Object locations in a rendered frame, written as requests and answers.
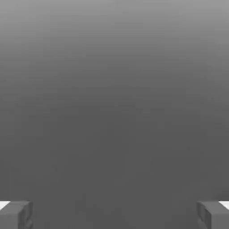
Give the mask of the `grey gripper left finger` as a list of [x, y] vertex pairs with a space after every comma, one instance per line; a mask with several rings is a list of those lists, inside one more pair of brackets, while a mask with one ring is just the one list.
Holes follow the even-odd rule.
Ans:
[[1, 201], [0, 229], [34, 229], [32, 201]]

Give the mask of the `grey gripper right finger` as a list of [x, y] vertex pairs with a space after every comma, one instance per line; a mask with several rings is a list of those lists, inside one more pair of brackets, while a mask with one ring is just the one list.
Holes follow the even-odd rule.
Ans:
[[229, 229], [229, 201], [198, 201], [199, 229]]

